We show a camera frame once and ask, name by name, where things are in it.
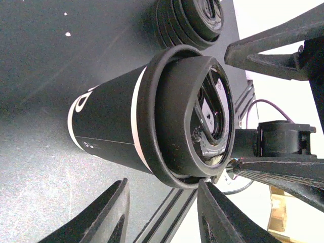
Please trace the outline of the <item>black branded paper cup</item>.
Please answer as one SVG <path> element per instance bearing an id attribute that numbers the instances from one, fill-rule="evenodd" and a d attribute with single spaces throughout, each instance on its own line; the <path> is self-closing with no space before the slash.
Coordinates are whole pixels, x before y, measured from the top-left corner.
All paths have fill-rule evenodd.
<path id="1" fill-rule="evenodd" d="M 77 97 L 69 109 L 67 127 L 72 141 L 86 153 L 150 174 L 137 128 L 145 70 L 142 66 Z"/>

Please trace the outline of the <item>black cup lid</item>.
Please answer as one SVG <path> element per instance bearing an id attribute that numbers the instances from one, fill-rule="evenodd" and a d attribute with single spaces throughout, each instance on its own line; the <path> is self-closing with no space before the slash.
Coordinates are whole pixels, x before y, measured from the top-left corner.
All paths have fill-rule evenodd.
<path id="1" fill-rule="evenodd" d="M 234 107 L 224 69 L 189 45 L 165 49 L 141 73 L 132 133 L 142 162 L 165 185 L 196 189 L 221 174 L 234 143 Z"/>

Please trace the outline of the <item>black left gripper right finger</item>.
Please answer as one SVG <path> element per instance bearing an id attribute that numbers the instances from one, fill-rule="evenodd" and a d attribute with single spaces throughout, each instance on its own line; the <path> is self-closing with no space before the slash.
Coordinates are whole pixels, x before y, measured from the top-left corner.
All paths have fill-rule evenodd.
<path id="1" fill-rule="evenodd" d="M 211 182 L 199 181 L 197 212 L 201 242 L 278 242 Z"/>

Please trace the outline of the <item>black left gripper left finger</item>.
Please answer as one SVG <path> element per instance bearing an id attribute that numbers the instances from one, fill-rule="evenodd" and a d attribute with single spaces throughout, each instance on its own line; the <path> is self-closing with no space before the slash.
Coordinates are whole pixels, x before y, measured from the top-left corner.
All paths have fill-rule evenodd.
<path id="1" fill-rule="evenodd" d="M 40 242 L 125 242 L 129 210 L 129 184 L 123 178 Z"/>

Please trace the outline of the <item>stack of black cup lids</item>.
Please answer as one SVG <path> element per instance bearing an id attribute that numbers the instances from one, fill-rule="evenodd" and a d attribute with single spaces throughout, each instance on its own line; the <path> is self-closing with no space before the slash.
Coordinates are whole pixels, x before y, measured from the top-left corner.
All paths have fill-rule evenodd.
<path id="1" fill-rule="evenodd" d="M 190 45 L 205 50 L 218 40 L 224 22 L 220 1 L 155 1 L 151 15 L 163 48 Z"/>

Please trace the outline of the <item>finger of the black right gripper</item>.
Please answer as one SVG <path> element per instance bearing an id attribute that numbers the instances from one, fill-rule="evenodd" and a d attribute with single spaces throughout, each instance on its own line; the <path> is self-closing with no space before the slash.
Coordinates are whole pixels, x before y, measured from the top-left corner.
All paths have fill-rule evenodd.
<path id="1" fill-rule="evenodd" d="M 304 42 L 300 52 L 264 55 L 263 52 Z M 300 81 L 323 74 L 323 5 L 274 28 L 231 43 L 225 64 L 240 69 Z"/>
<path id="2" fill-rule="evenodd" d="M 233 160 L 239 176 L 281 189 L 323 211 L 323 159 L 248 157 Z"/>

